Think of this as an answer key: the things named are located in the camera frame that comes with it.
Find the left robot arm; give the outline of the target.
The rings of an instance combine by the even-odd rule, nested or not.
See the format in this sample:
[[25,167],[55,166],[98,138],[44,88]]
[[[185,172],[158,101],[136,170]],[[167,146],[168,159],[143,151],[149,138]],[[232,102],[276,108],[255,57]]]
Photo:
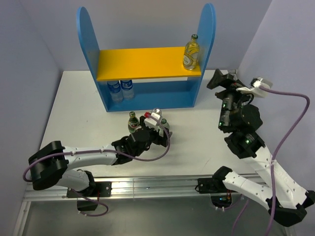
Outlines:
[[140,155],[151,144],[170,149],[172,132],[153,113],[141,116],[140,126],[134,133],[106,146],[95,148],[66,147],[61,141],[53,141],[33,154],[24,171],[23,180],[32,183],[35,191],[53,186],[73,189],[87,197],[94,194],[96,182],[90,171],[83,167],[123,165],[132,160],[142,161]]

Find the clear Chang bottle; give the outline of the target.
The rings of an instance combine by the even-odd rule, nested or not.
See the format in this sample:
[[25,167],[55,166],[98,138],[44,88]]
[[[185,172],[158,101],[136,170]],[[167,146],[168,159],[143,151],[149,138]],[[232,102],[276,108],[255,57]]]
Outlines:
[[198,35],[193,34],[190,41],[186,44],[183,57],[183,67],[187,70],[193,70],[198,61],[200,46],[197,42]]
[[162,120],[161,120],[161,124],[163,125],[163,127],[165,127],[166,129],[170,129],[170,125],[169,125],[169,123],[167,122],[167,120],[165,119],[165,118],[163,118]]

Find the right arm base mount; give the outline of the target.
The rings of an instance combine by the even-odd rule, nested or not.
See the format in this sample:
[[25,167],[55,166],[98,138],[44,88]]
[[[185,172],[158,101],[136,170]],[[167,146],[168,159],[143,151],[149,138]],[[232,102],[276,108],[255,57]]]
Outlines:
[[215,209],[224,210],[232,205],[231,191],[218,179],[212,177],[198,178],[195,191],[199,194],[210,194],[211,203]]

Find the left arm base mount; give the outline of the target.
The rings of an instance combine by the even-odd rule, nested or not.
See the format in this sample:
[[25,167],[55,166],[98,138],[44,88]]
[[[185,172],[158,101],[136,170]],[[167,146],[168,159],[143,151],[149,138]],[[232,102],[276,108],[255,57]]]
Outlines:
[[[112,182],[110,181],[98,181],[95,183],[95,188],[88,192],[75,192],[70,188],[67,190],[66,197],[68,199],[77,199],[77,210],[80,214],[89,217],[103,216],[109,211],[109,207],[100,201],[102,197],[110,197],[112,190]],[[91,214],[95,211],[97,206],[105,207],[104,213]]]

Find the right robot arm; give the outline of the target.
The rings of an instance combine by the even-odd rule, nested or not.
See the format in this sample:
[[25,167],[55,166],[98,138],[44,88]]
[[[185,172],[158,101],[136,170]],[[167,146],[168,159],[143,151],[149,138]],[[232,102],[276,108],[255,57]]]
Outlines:
[[207,88],[224,88],[215,94],[222,101],[218,128],[229,134],[224,140],[230,151],[251,166],[266,184],[260,185],[222,166],[213,174],[213,186],[220,192],[229,189],[245,195],[266,208],[277,223],[290,227],[305,218],[306,208],[315,203],[315,193],[290,177],[256,132],[263,121],[251,102],[255,97],[264,98],[271,86],[258,77],[249,88],[232,74],[215,70]]

